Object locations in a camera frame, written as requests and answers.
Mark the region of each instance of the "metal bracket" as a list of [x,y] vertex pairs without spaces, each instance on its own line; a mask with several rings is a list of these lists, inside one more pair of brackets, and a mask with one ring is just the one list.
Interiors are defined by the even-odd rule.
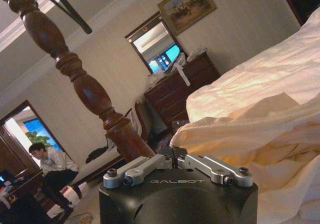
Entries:
[[123,178],[123,184],[133,187],[143,183],[145,177],[155,169],[171,169],[172,165],[173,160],[169,156],[157,154],[140,166],[127,170]]
[[236,168],[212,156],[182,155],[178,158],[180,168],[196,168],[210,177],[211,181],[221,185],[234,182],[240,187],[251,187],[253,178],[245,167]]
[[138,167],[142,163],[145,163],[148,160],[148,157],[140,156],[133,161],[130,161],[126,165],[117,169],[109,169],[106,174],[103,176],[103,186],[107,189],[114,189],[119,187],[124,179],[125,173],[127,170]]

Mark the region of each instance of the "bed frame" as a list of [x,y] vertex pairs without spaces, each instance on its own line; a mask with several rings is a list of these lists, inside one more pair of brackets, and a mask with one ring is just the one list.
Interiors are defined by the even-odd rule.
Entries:
[[117,151],[129,162],[155,153],[133,130],[129,119],[117,113],[101,84],[82,68],[78,55],[70,52],[58,27],[38,9],[35,0],[4,0],[19,14],[35,43],[55,60],[55,67],[70,78],[74,90],[89,111],[103,121],[106,135]]

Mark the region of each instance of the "painting frame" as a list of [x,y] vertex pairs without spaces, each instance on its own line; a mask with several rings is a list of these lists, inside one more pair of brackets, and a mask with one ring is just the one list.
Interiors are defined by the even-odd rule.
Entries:
[[157,6],[175,35],[217,9],[213,0],[163,0]]

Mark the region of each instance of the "dresser drawer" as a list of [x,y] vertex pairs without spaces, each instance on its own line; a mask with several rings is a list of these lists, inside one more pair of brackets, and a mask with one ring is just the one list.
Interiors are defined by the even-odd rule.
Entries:
[[217,80],[220,75],[206,53],[201,54],[183,67],[190,82],[187,86],[176,71],[147,90],[146,99],[158,111],[165,125],[172,129],[172,121],[188,120],[186,100],[195,90]]
[[172,119],[175,115],[179,114],[180,112],[183,112],[186,110],[186,97],[183,97],[182,99],[178,100],[176,103],[167,106],[166,108],[161,108],[159,111],[163,118],[168,121]]
[[[183,72],[189,81],[204,70],[209,70],[213,76],[217,76],[210,64],[210,61],[208,61],[207,55],[201,55],[199,58],[196,58],[183,66]],[[148,96],[148,99],[153,100],[153,102],[157,102],[159,99],[168,95],[174,89],[182,85],[185,86],[186,83],[176,71],[170,76],[165,77],[152,89],[147,90],[145,95]]]
[[166,123],[167,126],[172,130],[173,129],[173,123],[174,121],[184,121],[184,120],[189,120],[188,118],[188,113],[186,110],[183,110],[179,112],[177,115],[173,116],[171,119],[169,119]]

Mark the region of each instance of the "white shirt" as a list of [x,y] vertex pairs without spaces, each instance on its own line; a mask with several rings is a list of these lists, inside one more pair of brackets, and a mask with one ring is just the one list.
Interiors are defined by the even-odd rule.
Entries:
[[78,172],[78,165],[65,152],[58,151],[53,147],[48,147],[46,152],[48,153],[48,159],[40,160],[40,167],[45,175],[51,171],[63,171],[66,169]]

